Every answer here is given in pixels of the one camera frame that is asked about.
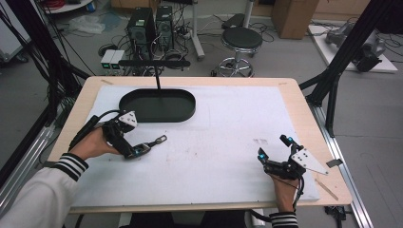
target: floor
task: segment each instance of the floor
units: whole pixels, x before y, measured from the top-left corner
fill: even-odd
[[[67,27],[68,20],[82,14],[84,9],[64,13],[55,17],[58,25]],[[91,15],[100,15],[107,19],[106,30],[101,35],[73,31],[66,35],[68,41],[80,54],[96,75],[103,75],[98,56],[98,49],[108,43],[117,43],[117,35],[125,35],[127,20],[123,14],[116,17],[110,10],[100,8]],[[271,26],[269,18],[253,17],[251,23],[264,23]],[[210,76],[211,70],[224,58],[234,53],[226,49],[220,41],[221,22],[216,17],[205,16],[199,19],[201,45],[205,58],[197,61],[191,42],[187,44],[189,54],[186,60],[191,67],[184,71],[167,69],[162,76]],[[263,34],[263,38],[273,42],[264,42],[254,58],[246,56],[256,70],[255,77],[289,77],[303,83],[318,75],[325,68],[313,40],[305,36],[302,40],[279,39],[274,31]],[[403,39],[394,37],[400,42]],[[402,47],[393,49],[402,53]],[[88,72],[70,47],[67,54],[78,68]],[[385,52],[390,60],[403,61],[401,55],[389,50]],[[358,188],[360,196],[368,210],[374,227],[403,227],[403,64],[394,63],[397,73],[359,73],[346,71],[339,82],[335,134]],[[304,90],[308,95],[312,89]],[[0,68],[0,146],[3,148],[0,165],[14,151],[24,138],[34,121],[47,105],[47,84],[36,71],[32,61],[21,64],[11,61]],[[265,214],[273,209],[265,209]],[[82,227],[117,227],[119,214],[94,214],[84,217]],[[186,219],[191,215],[178,216]],[[300,227],[336,227],[331,216],[324,213],[322,207],[303,207],[297,209]],[[77,215],[67,217],[66,227],[73,227]],[[354,217],[347,215],[343,227],[357,227]]]

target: human hand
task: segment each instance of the human hand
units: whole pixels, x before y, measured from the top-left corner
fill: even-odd
[[[284,180],[279,176],[270,175],[275,184],[277,206],[279,212],[294,212],[294,194],[298,187],[298,180]]]
[[[114,147],[107,144],[101,127],[95,128],[89,132],[89,134],[79,141],[69,152],[83,160],[95,158],[106,153],[120,155]]]

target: striped sleeve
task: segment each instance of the striped sleeve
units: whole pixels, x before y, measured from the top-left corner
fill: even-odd
[[[294,212],[280,212],[270,215],[273,228],[298,228],[297,216]]]
[[[88,169],[88,164],[74,154],[65,153],[51,168],[59,169],[68,174],[73,180],[77,181]]]

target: stool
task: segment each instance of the stool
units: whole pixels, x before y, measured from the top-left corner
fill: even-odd
[[[244,27],[228,28],[224,31],[221,37],[222,43],[234,51],[235,57],[224,59],[218,67],[218,72],[224,77],[231,77],[240,74],[243,77],[253,77],[255,71],[252,65],[240,58],[242,53],[254,54],[260,48],[263,39],[261,36]],[[242,73],[244,70],[249,70],[247,74]]]

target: power supply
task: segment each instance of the power supply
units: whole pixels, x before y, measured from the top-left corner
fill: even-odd
[[[119,66],[119,61],[125,60],[124,50],[107,50],[104,57],[101,60],[102,68],[105,71],[105,76],[120,76],[124,75],[125,70]]]
[[[114,54],[115,50],[109,49],[105,52],[104,57],[101,60],[101,66],[104,69],[106,76],[110,75],[110,61],[112,60]]]

